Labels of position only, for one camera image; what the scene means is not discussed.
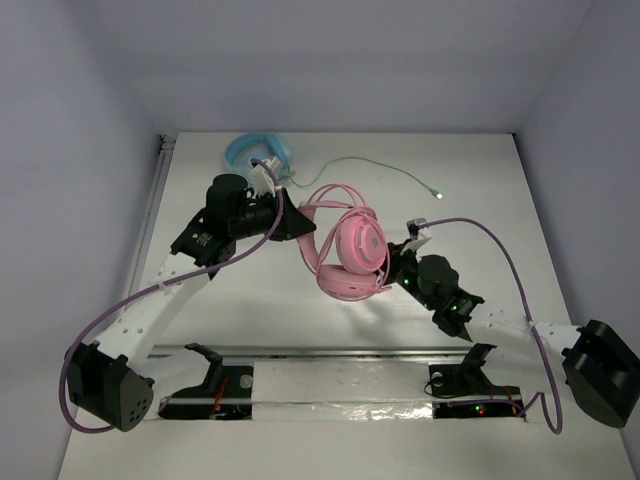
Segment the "red wire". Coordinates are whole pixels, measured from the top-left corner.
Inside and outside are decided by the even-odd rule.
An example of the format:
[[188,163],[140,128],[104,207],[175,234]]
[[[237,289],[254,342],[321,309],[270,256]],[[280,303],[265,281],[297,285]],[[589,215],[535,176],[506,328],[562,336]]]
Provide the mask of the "red wire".
[[[507,392],[507,395],[509,395],[509,400],[511,402],[513,402],[513,396],[511,395],[511,390],[509,390],[509,387],[503,387],[504,391]],[[511,405],[511,411],[513,412],[513,414],[516,414],[516,407],[514,407],[513,405]]]
[[227,383],[229,383],[229,378],[225,378],[222,381],[222,385],[220,385],[220,391],[218,392],[215,400],[213,401],[213,410],[211,411],[211,415],[215,415],[220,411],[220,399],[224,397],[224,390],[227,388]]

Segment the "blue headphones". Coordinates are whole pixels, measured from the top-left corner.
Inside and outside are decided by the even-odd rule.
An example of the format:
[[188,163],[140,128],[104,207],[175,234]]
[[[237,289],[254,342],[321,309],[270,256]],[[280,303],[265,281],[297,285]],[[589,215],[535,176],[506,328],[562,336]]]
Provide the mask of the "blue headphones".
[[[250,151],[259,147],[263,147],[262,152],[254,151],[249,155]],[[246,179],[249,179],[249,171],[253,168],[249,162],[252,158],[264,160],[274,155],[283,163],[280,170],[280,176],[283,176],[291,168],[293,159],[289,144],[278,133],[245,133],[231,142],[224,152],[225,161],[231,170]]]

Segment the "green cable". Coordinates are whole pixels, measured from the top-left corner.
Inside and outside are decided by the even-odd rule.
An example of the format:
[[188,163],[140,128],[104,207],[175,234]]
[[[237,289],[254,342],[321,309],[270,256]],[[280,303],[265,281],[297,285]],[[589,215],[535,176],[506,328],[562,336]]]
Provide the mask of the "green cable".
[[437,198],[438,200],[442,200],[442,194],[440,192],[438,192],[436,189],[431,188],[429,185],[427,185],[426,183],[424,183],[422,180],[420,180],[419,178],[417,178],[416,176],[410,174],[409,172],[405,172],[404,170],[402,170],[401,168],[398,167],[392,167],[391,165],[387,165],[386,163],[382,163],[382,162],[376,162],[375,160],[371,160],[369,158],[364,158],[364,157],[354,157],[354,156],[348,156],[348,157],[340,157],[340,158],[334,158],[333,160],[328,161],[327,163],[325,163],[323,165],[323,167],[320,169],[320,172],[318,173],[318,175],[316,176],[316,178],[313,179],[313,181],[311,183],[307,183],[306,185],[300,185],[298,182],[295,181],[295,179],[293,178],[293,173],[287,173],[285,174],[285,176],[288,176],[291,178],[291,182],[298,188],[301,188],[303,190],[310,188],[314,183],[316,183],[320,177],[322,176],[322,173],[325,171],[325,169],[331,165],[332,163],[335,162],[340,162],[343,160],[362,160],[363,162],[369,162],[369,163],[373,163],[374,165],[378,165],[380,167],[386,167],[386,168],[390,168],[391,170],[395,170],[396,172],[400,172],[400,173],[404,173],[405,175],[407,175],[408,177],[413,178],[416,182],[418,182],[420,185],[422,185],[425,189],[427,189],[427,191],[433,195],[435,198]]

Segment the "white platform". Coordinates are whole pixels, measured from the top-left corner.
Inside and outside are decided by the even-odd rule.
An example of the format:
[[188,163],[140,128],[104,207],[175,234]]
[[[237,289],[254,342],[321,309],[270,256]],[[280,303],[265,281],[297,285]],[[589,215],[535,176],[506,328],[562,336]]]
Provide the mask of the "white platform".
[[[162,264],[169,245],[204,206],[207,188],[224,172],[222,155],[237,134],[180,134],[144,264],[145,285]],[[317,186],[342,181],[356,186],[379,213],[392,241],[407,238],[405,223],[468,216],[484,222],[512,253],[534,316],[545,322],[569,319],[509,135],[288,134],[298,182],[310,181],[328,160],[359,155],[404,168],[438,188],[441,201],[399,173],[356,160],[334,164]],[[290,188],[294,203],[311,191]],[[320,212],[318,238],[332,216]],[[461,286],[522,311],[502,254],[480,230],[441,226],[424,249],[445,255]],[[239,251],[256,239],[239,242]],[[421,348],[466,345],[442,334],[429,314],[400,289],[367,302],[347,304],[323,295],[300,260],[296,242],[269,242],[247,260],[223,270],[167,330],[163,345]]]
[[[235,136],[179,136],[143,282],[201,208],[211,179],[222,171],[222,151]],[[445,195],[440,202],[399,174],[356,161],[329,167],[319,182],[341,180],[360,188],[392,240],[405,238],[404,222],[418,216],[468,216],[486,223],[512,253],[534,316],[568,323],[510,136],[288,134],[287,139],[301,182],[312,179],[323,162],[355,154],[393,162],[438,188]],[[291,193],[297,202],[309,192],[292,188]],[[326,225],[320,230],[326,231]],[[490,239],[470,226],[443,226],[434,234],[425,253],[449,258],[463,288],[506,310],[521,311],[508,267]],[[302,351],[465,345],[441,334],[422,307],[400,291],[356,305],[323,296],[300,262],[295,243],[268,244],[221,272],[162,343],[192,341]],[[287,373],[289,383],[295,383],[294,370]],[[277,380],[256,378],[258,385]],[[96,422],[86,413],[79,420]],[[515,419],[144,422],[128,434],[73,433],[60,478],[631,480],[633,474],[618,431],[596,424],[565,402],[560,437],[544,426],[539,407],[526,424]]]

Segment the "white wall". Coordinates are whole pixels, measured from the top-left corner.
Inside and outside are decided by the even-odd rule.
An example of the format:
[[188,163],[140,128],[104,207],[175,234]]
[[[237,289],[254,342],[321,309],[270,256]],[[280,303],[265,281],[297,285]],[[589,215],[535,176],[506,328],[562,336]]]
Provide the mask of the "white wall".
[[[640,352],[640,2],[598,0],[516,139],[575,323]],[[640,474],[640,411],[624,431]]]
[[158,131],[515,132],[590,0],[91,0]]
[[157,136],[86,12],[0,2],[0,477],[57,477],[65,349],[120,293]]

